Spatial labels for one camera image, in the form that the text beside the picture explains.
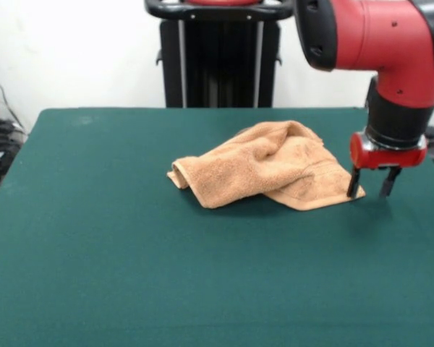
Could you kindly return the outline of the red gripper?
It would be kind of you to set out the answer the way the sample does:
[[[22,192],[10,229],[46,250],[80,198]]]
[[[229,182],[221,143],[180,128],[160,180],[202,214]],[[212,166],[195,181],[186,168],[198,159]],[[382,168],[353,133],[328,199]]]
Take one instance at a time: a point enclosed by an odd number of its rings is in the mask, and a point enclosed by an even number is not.
[[[402,168],[415,167],[424,161],[427,155],[427,139],[422,135],[416,147],[402,150],[377,145],[364,132],[355,132],[350,139],[349,152],[353,167],[347,197],[357,196],[360,169],[390,167],[379,193],[379,197],[386,198],[390,196]]]

